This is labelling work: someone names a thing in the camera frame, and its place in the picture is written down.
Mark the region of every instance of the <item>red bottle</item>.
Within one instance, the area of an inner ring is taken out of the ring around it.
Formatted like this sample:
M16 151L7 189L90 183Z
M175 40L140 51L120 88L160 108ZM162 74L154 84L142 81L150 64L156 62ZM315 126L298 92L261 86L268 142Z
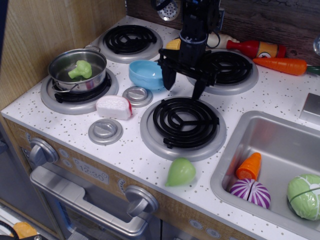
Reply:
M247 57L254 58L284 58L286 47L263 41L249 40L244 42L228 41L226 49L236 49Z

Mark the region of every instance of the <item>oven door handle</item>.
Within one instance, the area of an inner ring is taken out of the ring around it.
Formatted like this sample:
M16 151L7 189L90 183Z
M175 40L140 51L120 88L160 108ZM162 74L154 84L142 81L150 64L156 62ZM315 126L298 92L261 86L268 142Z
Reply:
M38 166L32 171L30 180L42 192L52 195L61 203L75 209L81 215L103 224L116 234L133 238L141 236L148 227L148 223L139 216L133 217L130 222L125 222L85 201L86 191L83 187L42 166Z

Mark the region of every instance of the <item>stovetop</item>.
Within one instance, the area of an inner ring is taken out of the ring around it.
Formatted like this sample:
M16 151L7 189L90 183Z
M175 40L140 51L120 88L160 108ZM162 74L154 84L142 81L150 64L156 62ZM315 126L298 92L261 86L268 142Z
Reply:
M179 35L176 29L128 16L115 26L124 24L141 25L153 29L161 36L164 46ZM128 76L128 67L126 63L107 61L107 69L112 71L118 79L117 95L119 96L133 86ZM4 108L1 114L31 131L123 173L233 228L241 228L265 239L296 239L297 235L283 228L221 202L210 187L211 176L242 114L249 111L263 111L320 130L320 126L299 119L308 93L319 95L317 92L320 88L319 77L311 74L292 76L264 67L257 69L259 79L248 91L236 95L218 95L209 92L203 92L201 95L200 100L210 104L224 119L226 139L219 150L211 156L193 162L196 176L188 185L165 187L172 161L154 154L145 144L142 144L143 139L140 133L143 115L154 103L172 97L192 95L194 86L184 75L177 74L171 90L163 89L153 92L153 100L150 104L133 107L130 119L118 120L123 127L123 135L119 141L107 146L91 142L88 136L88 129L92 123L102 119L97 112L67 115L49 109L41 99L43 81Z

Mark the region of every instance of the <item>sink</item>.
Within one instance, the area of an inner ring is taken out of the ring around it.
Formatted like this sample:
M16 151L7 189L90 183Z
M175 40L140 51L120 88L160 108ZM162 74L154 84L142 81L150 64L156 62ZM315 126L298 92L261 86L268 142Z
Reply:
M269 209L229 193L236 169L254 152L262 156L257 181L270 193ZM318 240L320 220L299 217L288 207L287 187L301 174L320 176L320 131L260 111L242 115L211 177L224 202L311 240Z

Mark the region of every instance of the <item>green toy cabbage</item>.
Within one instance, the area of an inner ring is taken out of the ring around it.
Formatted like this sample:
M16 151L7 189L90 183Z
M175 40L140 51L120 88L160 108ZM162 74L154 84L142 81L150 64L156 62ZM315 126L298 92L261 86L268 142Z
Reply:
M287 197L298 216L312 221L320 220L320 176L296 176L288 184Z
M72 79L78 76L82 76L85 79L89 79L92 76L91 65L85 60L76 61L76 68L69 71L68 75Z

